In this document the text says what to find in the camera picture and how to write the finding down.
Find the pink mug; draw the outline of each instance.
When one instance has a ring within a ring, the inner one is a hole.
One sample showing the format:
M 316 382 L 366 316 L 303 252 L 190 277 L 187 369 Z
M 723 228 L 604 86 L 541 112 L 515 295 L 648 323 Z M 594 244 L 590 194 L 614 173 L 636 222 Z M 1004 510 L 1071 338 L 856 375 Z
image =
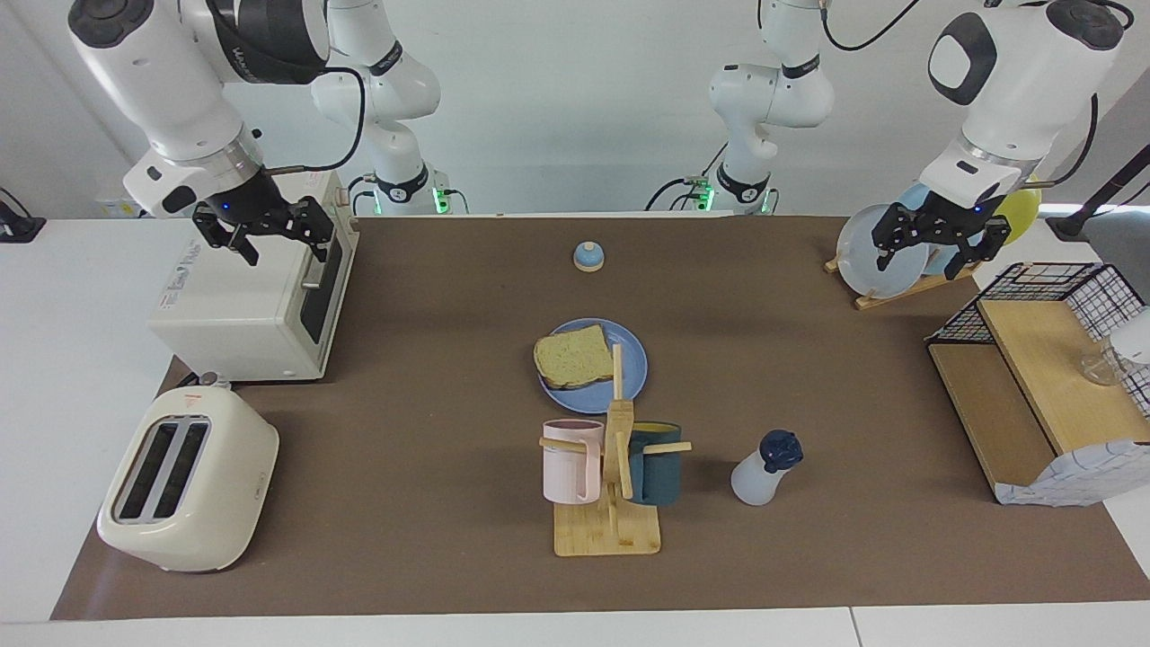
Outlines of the pink mug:
M 599 455 L 603 423 L 595 421 L 550 421 L 543 424 L 543 438 L 577 442 L 586 453 L 543 448 L 543 496 L 554 503 L 582 506 L 599 500 Z

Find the blue plate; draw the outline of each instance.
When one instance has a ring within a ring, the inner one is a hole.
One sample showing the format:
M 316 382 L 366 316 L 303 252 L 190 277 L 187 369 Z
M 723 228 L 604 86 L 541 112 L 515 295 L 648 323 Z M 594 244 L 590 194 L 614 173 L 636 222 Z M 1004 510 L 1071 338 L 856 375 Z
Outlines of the blue plate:
M 603 326 L 603 332 L 607 337 L 607 348 L 611 348 L 612 345 L 621 345 L 623 347 L 623 398 L 635 400 L 639 395 L 639 392 L 643 391 L 643 385 L 646 384 L 647 362 L 643 345 L 639 344 L 638 338 L 631 334 L 630 331 L 623 329 L 614 321 L 588 316 L 568 321 L 562 326 L 552 331 L 551 334 L 578 331 L 580 329 L 593 326 L 596 323 Z M 539 385 L 543 386 L 543 391 L 547 392 L 551 400 L 558 402 L 561 407 L 576 414 L 589 416 L 606 414 L 607 408 L 611 407 L 612 396 L 614 396 L 614 387 L 611 380 L 595 383 L 593 385 L 577 390 L 552 390 L 547 387 L 547 384 L 543 382 L 543 377 L 540 376 Z

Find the white table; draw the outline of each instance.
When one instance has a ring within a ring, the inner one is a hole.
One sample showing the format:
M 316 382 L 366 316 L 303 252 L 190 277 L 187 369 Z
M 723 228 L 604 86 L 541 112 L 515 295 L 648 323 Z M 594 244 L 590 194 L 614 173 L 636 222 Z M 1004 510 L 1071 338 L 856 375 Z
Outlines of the white table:
M 190 221 L 52 221 L 0 245 L 0 621 L 43 621 L 155 398 L 144 322 Z
M 193 234 L 186 221 L 53 221 L 36 244 L 0 247 L 0 621 L 32 623 L 0 624 L 0 646 L 120 647 L 162 638 L 172 647 L 544 641 L 562 647 L 584 645 L 592 631 L 604 630 L 623 642 L 668 647 L 1070 647 L 1150 640 L 1150 602 L 44 623 L 168 365 L 170 354 L 144 321 Z M 1036 225 L 975 279 L 983 285 L 1018 260 L 1097 256 L 1088 245 L 1058 242 Z M 1144 569 L 1150 564 L 1148 504 L 1150 488 L 1106 502 Z

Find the white bottle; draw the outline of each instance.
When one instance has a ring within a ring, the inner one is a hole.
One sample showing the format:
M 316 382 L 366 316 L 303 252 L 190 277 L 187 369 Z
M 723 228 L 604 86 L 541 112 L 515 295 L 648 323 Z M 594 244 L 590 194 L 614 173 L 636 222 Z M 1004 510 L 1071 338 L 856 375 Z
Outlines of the white bottle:
M 1082 356 L 1082 375 L 1104 387 L 1150 364 L 1150 308 L 1143 309 Z
M 803 448 L 795 434 L 775 430 L 730 473 L 730 487 L 743 503 L 766 506 L 775 498 L 779 482 L 800 461 Z

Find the white toaster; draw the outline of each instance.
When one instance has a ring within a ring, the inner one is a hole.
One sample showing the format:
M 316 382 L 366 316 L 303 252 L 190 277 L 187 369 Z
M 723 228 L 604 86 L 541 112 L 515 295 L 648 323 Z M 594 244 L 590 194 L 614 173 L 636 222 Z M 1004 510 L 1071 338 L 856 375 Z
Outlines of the white toaster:
M 97 532 L 168 571 L 223 569 L 252 539 L 278 449 L 276 429 L 230 391 L 170 391 L 136 431 Z

